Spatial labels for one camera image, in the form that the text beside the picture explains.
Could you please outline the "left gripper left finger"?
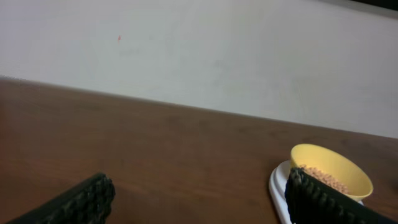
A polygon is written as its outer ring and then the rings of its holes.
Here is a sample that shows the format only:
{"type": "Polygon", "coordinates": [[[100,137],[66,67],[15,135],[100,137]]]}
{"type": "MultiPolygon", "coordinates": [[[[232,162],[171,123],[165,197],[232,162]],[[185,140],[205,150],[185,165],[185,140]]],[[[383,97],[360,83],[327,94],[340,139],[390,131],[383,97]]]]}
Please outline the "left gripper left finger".
{"type": "Polygon", "coordinates": [[[7,224],[104,224],[115,195],[112,180],[97,173],[7,224]]]}

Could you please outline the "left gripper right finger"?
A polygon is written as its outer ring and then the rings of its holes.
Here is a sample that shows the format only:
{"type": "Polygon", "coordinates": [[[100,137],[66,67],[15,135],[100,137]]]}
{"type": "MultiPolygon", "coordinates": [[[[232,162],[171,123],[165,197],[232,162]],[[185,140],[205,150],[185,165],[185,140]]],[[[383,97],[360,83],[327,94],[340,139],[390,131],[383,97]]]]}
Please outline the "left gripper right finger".
{"type": "Polygon", "coordinates": [[[306,174],[302,168],[290,170],[284,195],[290,221],[295,224],[397,224],[306,174]]]}

